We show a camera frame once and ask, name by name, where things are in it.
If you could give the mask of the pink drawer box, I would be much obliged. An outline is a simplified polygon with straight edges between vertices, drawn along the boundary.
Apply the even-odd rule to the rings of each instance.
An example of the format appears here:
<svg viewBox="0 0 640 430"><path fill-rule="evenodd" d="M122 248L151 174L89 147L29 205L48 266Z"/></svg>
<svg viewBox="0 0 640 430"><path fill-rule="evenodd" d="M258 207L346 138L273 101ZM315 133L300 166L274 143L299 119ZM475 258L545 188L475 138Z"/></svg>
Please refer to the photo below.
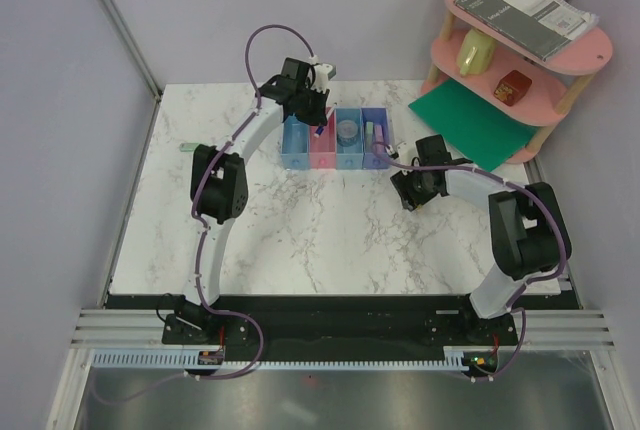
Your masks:
<svg viewBox="0 0 640 430"><path fill-rule="evenodd" d="M336 121L335 114L325 127L319 138L314 138L313 133L318 126L311 126L309 140L309 159L312 169L332 169L336 166Z"/></svg>

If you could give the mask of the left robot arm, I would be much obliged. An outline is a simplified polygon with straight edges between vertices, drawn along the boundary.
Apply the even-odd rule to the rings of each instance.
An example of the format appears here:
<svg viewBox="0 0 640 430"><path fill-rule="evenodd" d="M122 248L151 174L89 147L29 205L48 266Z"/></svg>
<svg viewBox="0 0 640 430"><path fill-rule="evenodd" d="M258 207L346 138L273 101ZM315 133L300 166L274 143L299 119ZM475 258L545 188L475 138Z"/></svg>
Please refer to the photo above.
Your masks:
<svg viewBox="0 0 640 430"><path fill-rule="evenodd" d="M220 296L220 273L231 229L248 203L246 164L261 143L287 118L323 127L333 64L315 56L307 61L287 58L280 73L256 91L253 107L218 146L200 144L193 151L191 216L202 225L194 271L176 304L174 315L185 322L185 332L198 343L208 343L219 332L221 310L211 305Z"/></svg>

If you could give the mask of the pink highlighter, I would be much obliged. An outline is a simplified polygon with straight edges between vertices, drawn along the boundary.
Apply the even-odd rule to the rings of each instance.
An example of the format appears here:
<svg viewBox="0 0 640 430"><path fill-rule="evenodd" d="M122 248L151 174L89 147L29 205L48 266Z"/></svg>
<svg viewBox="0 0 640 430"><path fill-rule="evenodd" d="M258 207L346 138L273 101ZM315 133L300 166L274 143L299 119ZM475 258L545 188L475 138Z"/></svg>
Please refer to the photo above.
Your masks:
<svg viewBox="0 0 640 430"><path fill-rule="evenodd" d="M381 124L374 125L374 142L372 143L372 148L381 154L386 153L384 126Z"/></svg>

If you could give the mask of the teal blue drawer box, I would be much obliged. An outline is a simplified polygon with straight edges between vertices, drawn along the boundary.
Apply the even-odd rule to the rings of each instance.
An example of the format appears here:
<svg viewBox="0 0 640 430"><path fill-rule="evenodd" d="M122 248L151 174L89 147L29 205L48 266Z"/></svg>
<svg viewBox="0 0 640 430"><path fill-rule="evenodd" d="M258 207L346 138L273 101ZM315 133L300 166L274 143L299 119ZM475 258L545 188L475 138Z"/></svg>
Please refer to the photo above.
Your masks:
<svg viewBox="0 0 640 430"><path fill-rule="evenodd" d="M359 125L358 142L351 147L342 147L336 137L336 167L341 170L358 170L362 168L364 156L362 115L360 108L340 108L335 110L336 126L341 120L354 120Z"/></svg>

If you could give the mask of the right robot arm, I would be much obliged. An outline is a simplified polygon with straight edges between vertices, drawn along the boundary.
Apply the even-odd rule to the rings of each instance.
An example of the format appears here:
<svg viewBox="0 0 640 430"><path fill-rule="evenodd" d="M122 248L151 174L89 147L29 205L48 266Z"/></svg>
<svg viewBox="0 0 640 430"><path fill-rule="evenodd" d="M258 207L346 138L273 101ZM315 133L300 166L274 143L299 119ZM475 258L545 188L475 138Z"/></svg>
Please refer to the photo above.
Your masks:
<svg viewBox="0 0 640 430"><path fill-rule="evenodd" d="M466 158L454 159L440 135L417 141L417 158L408 165L395 159L391 146L384 145L382 151L398 169L390 181L406 210L452 196L489 217L494 263L467 296L472 310L458 318L458 331L465 341L483 342L494 331L493 318L509 313L530 284L554 279L564 271L572 246L548 183L520 185Z"/></svg>

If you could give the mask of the long green highlighter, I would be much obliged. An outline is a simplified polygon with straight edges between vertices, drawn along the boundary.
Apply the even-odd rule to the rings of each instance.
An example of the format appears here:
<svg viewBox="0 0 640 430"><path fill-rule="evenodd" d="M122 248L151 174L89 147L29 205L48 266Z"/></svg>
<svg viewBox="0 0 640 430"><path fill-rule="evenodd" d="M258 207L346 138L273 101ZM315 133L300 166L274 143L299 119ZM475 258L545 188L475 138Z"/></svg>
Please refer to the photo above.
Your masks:
<svg viewBox="0 0 640 430"><path fill-rule="evenodd" d="M371 121L367 121L364 126L364 151L366 153L371 151L372 142L374 139L375 124Z"/></svg>

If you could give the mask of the blue whiteboard marker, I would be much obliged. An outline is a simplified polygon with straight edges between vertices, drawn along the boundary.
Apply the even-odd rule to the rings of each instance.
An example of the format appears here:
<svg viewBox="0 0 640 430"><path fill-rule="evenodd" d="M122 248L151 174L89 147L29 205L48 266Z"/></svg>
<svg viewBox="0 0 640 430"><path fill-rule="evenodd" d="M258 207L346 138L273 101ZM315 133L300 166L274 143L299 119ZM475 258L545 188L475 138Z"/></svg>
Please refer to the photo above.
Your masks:
<svg viewBox="0 0 640 430"><path fill-rule="evenodd" d="M327 119L327 122L326 122L326 124L325 124L325 125L321 125L321 126L318 126L318 127L316 128L316 130L315 130L315 131L314 131L314 133L313 133L313 137L314 137L314 138L319 138L319 137L322 135L322 133L323 133L323 132L324 132L324 130L325 130L325 127L329 124L329 121L330 121L330 119L331 119L331 117L332 117L332 115L333 115L333 112L334 112L334 109L333 109L333 108L330 108L330 109L328 110L328 112L326 113L326 119Z"/></svg>

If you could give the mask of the jar of rubber bands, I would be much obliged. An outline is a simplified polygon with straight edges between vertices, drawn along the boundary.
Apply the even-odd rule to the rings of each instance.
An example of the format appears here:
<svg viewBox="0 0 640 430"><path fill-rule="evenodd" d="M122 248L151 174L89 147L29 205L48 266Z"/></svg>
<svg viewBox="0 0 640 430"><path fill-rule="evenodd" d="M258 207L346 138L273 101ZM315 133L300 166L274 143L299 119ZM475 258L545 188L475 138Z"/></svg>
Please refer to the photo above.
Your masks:
<svg viewBox="0 0 640 430"><path fill-rule="evenodd" d="M336 126L336 137L342 147L355 145L359 138L359 125L354 120L341 120Z"/></svg>

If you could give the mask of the light blue drawer box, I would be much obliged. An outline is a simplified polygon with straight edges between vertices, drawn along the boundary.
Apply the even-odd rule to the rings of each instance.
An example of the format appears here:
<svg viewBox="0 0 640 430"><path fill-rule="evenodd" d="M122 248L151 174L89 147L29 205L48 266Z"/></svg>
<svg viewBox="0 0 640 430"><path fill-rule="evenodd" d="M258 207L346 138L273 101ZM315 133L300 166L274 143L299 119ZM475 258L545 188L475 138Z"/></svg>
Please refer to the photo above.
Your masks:
<svg viewBox="0 0 640 430"><path fill-rule="evenodd" d="M310 163L309 126L295 116L288 117L283 125L281 142L281 160L283 167L289 170L309 170Z"/></svg>

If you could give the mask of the purple drawer box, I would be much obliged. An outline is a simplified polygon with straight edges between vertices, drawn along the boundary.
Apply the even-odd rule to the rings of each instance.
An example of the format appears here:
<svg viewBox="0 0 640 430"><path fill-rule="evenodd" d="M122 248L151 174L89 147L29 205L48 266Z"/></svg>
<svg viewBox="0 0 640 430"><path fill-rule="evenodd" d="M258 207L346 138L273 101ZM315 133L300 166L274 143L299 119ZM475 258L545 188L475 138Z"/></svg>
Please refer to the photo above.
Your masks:
<svg viewBox="0 0 640 430"><path fill-rule="evenodd" d="M363 121L363 135L365 123L367 121L371 121L374 124L381 124L384 126L386 146L392 143L389 117L386 108L363 107L361 109L361 114ZM363 168L368 170L386 169L388 165L378 157L378 154L382 155L381 153L376 152L372 146L370 152L366 153L364 151Z"/></svg>

